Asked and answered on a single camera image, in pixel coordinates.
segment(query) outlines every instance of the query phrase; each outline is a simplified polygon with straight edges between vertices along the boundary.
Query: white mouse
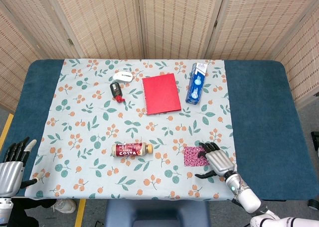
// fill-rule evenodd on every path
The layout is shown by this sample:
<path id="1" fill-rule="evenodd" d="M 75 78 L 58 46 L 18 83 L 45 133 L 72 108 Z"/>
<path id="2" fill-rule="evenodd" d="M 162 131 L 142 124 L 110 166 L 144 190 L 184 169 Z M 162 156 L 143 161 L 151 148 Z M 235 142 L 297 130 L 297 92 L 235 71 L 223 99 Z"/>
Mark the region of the white mouse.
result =
<path id="1" fill-rule="evenodd" d="M 113 80 L 115 82 L 130 82 L 133 80 L 133 74 L 130 72 L 119 71 L 113 75 Z"/>

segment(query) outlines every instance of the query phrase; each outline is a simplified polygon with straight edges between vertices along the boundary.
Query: small red object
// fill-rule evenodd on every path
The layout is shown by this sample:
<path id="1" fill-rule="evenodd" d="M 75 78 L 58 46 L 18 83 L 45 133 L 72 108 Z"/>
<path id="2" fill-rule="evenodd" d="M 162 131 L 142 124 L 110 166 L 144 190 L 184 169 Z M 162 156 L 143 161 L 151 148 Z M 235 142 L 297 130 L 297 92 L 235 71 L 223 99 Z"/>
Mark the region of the small red object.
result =
<path id="1" fill-rule="evenodd" d="M 120 96 L 120 95 L 115 96 L 115 100 L 116 100 L 118 103 L 121 103 L 121 102 L 124 102 L 124 101 L 125 101 L 125 99 L 122 99 L 122 96 Z"/>

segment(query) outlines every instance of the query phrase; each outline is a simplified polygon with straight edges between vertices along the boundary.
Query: red notebook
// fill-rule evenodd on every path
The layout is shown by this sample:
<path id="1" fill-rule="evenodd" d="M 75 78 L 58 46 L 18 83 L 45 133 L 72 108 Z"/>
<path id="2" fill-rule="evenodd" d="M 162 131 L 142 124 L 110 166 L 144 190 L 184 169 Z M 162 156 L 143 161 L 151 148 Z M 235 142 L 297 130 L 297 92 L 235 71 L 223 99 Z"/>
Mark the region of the red notebook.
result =
<path id="1" fill-rule="evenodd" d="M 147 114 L 181 110 L 174 74 L 142 79 Z"/>

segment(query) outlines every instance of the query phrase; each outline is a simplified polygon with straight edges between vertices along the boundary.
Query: pink patterned card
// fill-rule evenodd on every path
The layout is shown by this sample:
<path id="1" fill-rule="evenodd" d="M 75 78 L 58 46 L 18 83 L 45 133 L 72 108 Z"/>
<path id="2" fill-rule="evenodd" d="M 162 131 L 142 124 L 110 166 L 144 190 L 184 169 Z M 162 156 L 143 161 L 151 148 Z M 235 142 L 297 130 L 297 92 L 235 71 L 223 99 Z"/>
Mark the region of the pink patterned card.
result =
<path id="1" fill-rule="evenodd" d="M 204 151 L 201 146 L 187 146 L 184 148 L 184 166 L 207 166 L 208 161 L 204 157 L 198 158 L 200 151 Z"/>

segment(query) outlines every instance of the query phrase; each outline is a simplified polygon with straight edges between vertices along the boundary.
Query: robot finger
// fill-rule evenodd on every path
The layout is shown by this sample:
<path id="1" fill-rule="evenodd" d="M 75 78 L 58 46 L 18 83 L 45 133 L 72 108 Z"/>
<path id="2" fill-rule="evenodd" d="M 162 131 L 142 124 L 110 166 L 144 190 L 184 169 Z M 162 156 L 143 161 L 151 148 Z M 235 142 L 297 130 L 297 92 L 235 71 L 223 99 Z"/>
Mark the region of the robot finger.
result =
<path id="1" fill-rule="evenodd" d="M 23 181 L 21 183 L 21 186 L 20 186 L 20 189 L 23 189 L 25 187 L 28 187 L 28 186 L 31 186 L 35 183 L 37 183 L 41 178 L 42 176 L 44 175 L 44 172 L 41 171 L 35 178 L 33 178 L 32 180 L 28 180 L 28 181 Z"/>
<path id="2" fill-rule="evenodd" d="M 16 144 L 14 146 L 14 148 L 12 149 L 12 152 L 10 153 L 10 156 L 9 156 L 9 160 L 8 161 L 14 161 L 14 157 L 16 155 L 16 151 L 18 149 L 18 147 L 21 145 L 21 142 L 19 142 L 18 144 Z"/>
<path id="3" fill-rule="evenodd" d="M 8 150 L 6 151 L 2 162 L 7 162 L 7 161 L 9 161 L 9 157 L 10 157 L 10 155 L 11 155 L 11 152 L 12 152 L 12 149 L 14 148 L 14 146 L 15 146 L 15 143 L 12 143 L 12 144 L 8 147 Z"/>
<path id="4" fill-rule="evenodd" d="M 216 172 L 214 171 L 209 171 L 205 174 L 195 174 L 196 177 L 198 177 L 199 179 L 206 179 L 208 177 L 212 177 L 212 176 L 217 176 Z"/>
<path id="5" fill-rule="evenodd" d="M 200 145 L 202 148 L 204 148 L 204 150 L 206 151 L 206 153 L 211 152 L 210 148 L 209 148 L 205 143 L 200 142 L 199 145 Z"/>
<path id="6" fill-rule="evenodd" d="M 206 143 L 206 145 L 211 149 L 211 151 L 216 151 L 215 146 L 210 144 L 209 142 Z"/>
<path id="7" fill-rule="evenodd" d="M 24 152 L 22 154 L 22 157 L 21 157 L 21 161 L 23 162 L 23 166 L 26 165 L 26 161 L 28 160 L 28 157 L 29 157 L 29 154 L 32 150 L 32 148 L 36 145 L 36 140 L 32 140 L 28 146 L 26 146 L 26 148 L 24 149 Z"/>
<path id="8" fill-rule="evenodd" d="M 220 150 L 219 146 L 215 142 L 211 142 L 210 144 L 212 144 L 215 147 L 216 151 Z"/>
<path id="9" fill-rule="evenodd" d="M 200 157 L 206 158 L 206 152 L 200 151 L 200 152 L 198 153 L 198 155 L 197 155 L 197 158 L 200 158 Z"/>
<path id="10" fill-rule="evenodd" d="M 30 137 L 27 136 L 27 137 L 22 141 L 24 147 L 25 147 L 26 143 L 29 141 L 29 139 L 30 139 Z"/>
<path id="11" fill-rule="evenodd" d="M 30 137 L 26 137 L 20 144 L 20 146 L 18 147 L 17 151 L 16 151 L 16 155 L 15 155 L 15 158 L 14 160 L 15 161 L 21 161 L 22 159 L 22 155 L 23 155 L 23 151 L 25 149 L 25 145 L 26 143 L 29 141 Z"/>

